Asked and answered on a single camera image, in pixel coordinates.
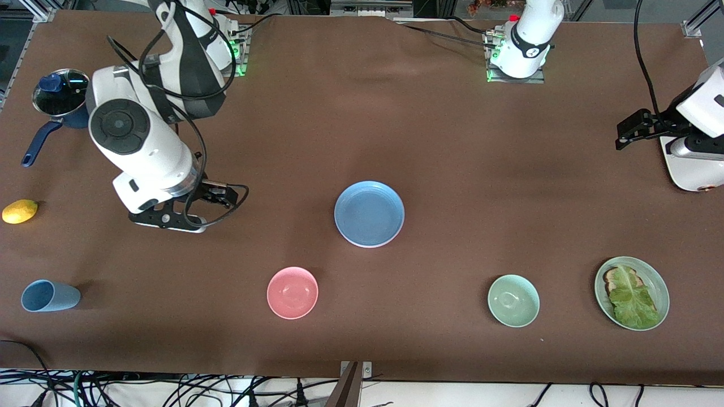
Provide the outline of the glass lid with blue knob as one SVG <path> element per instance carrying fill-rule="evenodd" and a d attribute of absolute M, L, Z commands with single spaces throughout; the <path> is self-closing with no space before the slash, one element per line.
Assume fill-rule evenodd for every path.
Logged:
<path fill-rule="evenodd" d="M 67 116 L 85 105 L 88 76 L 64 68 L 44 75 L 33 90 L 34 108 L 48 116 Z"/>

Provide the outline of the toasted bread slice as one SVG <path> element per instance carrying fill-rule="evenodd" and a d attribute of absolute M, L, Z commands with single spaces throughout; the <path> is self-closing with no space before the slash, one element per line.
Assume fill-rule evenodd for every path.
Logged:
<path fill-rule="evenodd" d="M 619 286 L 624 288 L 641 288 L 645 286 L 642 278 L 631 266 L 617 265 L 605 271 L 602 278 L 605 283 L 605 291 L 610 296 Z"/>

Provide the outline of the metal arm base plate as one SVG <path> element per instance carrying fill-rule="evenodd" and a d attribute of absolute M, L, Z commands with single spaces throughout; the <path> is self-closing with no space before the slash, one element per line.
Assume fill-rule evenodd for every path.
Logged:
<path fill-rule="evenodd" d="M 490 83 L 542 84 L 545 82 L 543 65 L 550 46 L 543 49 L 520 49 L 507 41 L 505 32 L 489 31 L 483 35 L 486 76 Z"/>
<path fill-rule="evenodd" d="M 226 39 L 228 39 L 232 51 L 230 56 L 233 57 L 233 64 L 221 70 L 224 77 L 241 77 L 244 76 L 248 67 L 248 54 L 251 47 L 251 31 L 238 33 L 242 28 L 236 27 L 226 30 Z"/>

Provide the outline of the green lettuce leaf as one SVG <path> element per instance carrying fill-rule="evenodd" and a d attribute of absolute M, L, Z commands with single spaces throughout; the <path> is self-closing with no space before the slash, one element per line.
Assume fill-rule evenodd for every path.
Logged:
<path fill-rule="evenodd" d="M 608 296 L 614 319 L 632 330 L 648 330 L 661 322 L 661 316 L 649 293 L 648 286 L 624 288 L 619 286 Z"/>

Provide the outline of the brown table cloth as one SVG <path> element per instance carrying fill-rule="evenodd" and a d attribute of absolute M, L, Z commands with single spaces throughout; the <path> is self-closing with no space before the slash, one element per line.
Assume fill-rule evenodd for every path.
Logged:
<path fill-rule="evenodd" d="M 0 220 L 0 367 L 36 368 L 29 344 L 55 369 L 332 377 L 371 361 L 383 380 L 724 386 L 724 189 L 676 188 L 656 141 L 615 149 L 619 121 L 650 106 L 630 25 L 561 25 L 545 82 L 510 84 L 487 82 L 480 47 L 383 18 L 271 18 L 246 76 L 197 121 L 210 178 L 251 189 L 200 234 L 132 224 L 85 129 L 20 165 L 46 121 L 39 77 L 117 64 L 107 36 L 139 54 L 159 28 L 146 13 L 60 11 L 34 33 L 0 112 L 0 211 L 41 204 Z M 379 248 L 334 222 L 366 180 L 405 206 Z M 662 276 L 659 327 L 600 309 L 594 278 L 614 257 Z M 294 320 L 266 299 L 289 266 L 318 283 Z M 489 311 L 502 275 L 540 295 L 527 327 Z M 36 280 L 80 303 L 26 311 Z"/>

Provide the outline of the aluminium corner profile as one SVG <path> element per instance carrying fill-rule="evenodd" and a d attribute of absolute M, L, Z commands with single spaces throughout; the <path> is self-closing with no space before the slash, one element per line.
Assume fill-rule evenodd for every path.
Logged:
<path fill-rule="evenodd" d="M 50 21 L 57 10 L 63 8 L 59 0 L 18 0 L 32 15 L 35 23 Z"/>
<path fill-rule="evenodd" d="M 724 0 L 706 0 L 688 20 L 681 23 L 685 38 L 700 38 L 704 23 L 719 12 L 724 14 Z"/>

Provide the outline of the dark blue saucepan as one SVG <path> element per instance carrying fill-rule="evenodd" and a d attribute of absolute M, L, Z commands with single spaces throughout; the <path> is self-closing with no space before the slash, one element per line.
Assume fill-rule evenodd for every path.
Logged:
<path fill-rule="evenodd" d="M 23 159 L 21 160 L 23 167 L 30 167 L 34 164 L 39 152 L 43 148 L 44 142 L 52 132 L 57 131 L 61 127 L 83 129 L 88 126 L 89 112 L 86 105 L 86 95 L 85 105 L 74 113 L 68 114 L 67 116 L 46 116 L 49 118 L 49 121 L 38 129 L 31 144 L 29 144 L 28 150 L 26 150 L 25 155 L 23 155 Z"/>

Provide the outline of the pink bowl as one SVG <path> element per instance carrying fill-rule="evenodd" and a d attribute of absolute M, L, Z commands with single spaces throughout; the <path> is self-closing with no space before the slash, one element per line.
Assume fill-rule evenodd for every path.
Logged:
<path fill-rule="evenodd" d="M 316 306 L 318 283 L 310 271 L 299 266 L 289 266 L 272 276 L 266 299 L 271 311 L 278 317 L 300 319 Z"/>

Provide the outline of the green bowl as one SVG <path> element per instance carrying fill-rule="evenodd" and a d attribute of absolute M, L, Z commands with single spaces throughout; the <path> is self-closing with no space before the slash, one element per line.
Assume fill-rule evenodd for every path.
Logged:
<path fill-rule="evenodd" d="M 488 290 L 487 306 L 497 322 L 519 329 L 532 324 L 540 313 L 540 295 L 527 278 L 502 275 Z"/>

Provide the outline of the green plate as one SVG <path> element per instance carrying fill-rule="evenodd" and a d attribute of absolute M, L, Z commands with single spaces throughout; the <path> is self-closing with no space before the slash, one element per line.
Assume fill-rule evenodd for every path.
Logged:
<path fill-rule="evenodd" d="M 610 270 L 611 268 L 613 268 L 613 266 L 617 265 L 631 266 L 634 270 L 637 271 L 638 275 L 642 278 L 644 284 L 648 286 L 649 293 L 661 317 L 660 323 L 652 327 L 651 329 L 632 330 L 624 327 L 622 324 L 615 321 L 613 307 L 608 299 L 608 295 L 605 291 L 605 283 L 602 278 L 605 271 Z M 605 261 L 600 266 L 594 278 L 594 294 L 600 309 L 606 315 L 606 317 L 608 317 L 609 320 L 611 320 L 620 327 L 632 331 L 644 332 L 659 327 L 662 322 L 665 321 L 668 312 L 670 311 L 670 295 L 667 285 L 663 280 L 662 276 L 660 276 L 660 274 L 652 266 L 650 266 L 649 263 L 646 263 L 645 261 L 634 257 L 614 257 Z"/>

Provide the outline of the blue plate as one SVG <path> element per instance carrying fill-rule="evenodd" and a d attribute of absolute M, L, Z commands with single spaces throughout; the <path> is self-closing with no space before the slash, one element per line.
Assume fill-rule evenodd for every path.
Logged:
<path fill-rule="evenodd" d="M 405 206 L 385 183 L 366 180 L 350 185 L 334 204 L 337 228 L 393 228 L 405 224 Z"/>

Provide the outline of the white toaster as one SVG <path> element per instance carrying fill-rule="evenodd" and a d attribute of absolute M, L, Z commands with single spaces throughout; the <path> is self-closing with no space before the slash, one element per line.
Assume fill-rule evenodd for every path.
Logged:
<path fill-rule="evenodd" d="M 724 161 L 685 159 L 668 154 L 674 137 L 661 137 L 660 147 L 672 182 L 682 190 L 705 192 L 724 185 Z"/>

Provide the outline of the aluminium frame bar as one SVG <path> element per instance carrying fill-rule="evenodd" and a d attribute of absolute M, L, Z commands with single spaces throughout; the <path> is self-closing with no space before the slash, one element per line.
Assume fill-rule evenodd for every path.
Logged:
<path fill-rule="evenodd" d="M 330 16 L 413 18 L 412 0 L 329 0 Z"/>

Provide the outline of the blue cup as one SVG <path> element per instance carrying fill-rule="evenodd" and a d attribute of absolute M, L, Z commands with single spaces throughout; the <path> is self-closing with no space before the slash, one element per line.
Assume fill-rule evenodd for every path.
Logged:
<path fill-rule="evenodd" d="M 23 309 L 31 313 L 64 311 L 80 303 L 79 289 L 51 280 L 36 280 L 28 284 L 21 294 Z"/>

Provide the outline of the yellow lemon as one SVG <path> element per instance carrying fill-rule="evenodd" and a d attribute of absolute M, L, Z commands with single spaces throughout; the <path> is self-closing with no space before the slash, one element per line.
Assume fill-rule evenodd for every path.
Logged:
<path fill-rule="evenodd" d="M 2 210 L 2 220 L 8 224 L 20 224 L 33 218 L 38 211 L 38 203 L 29 199 L 17 200 Z"/>

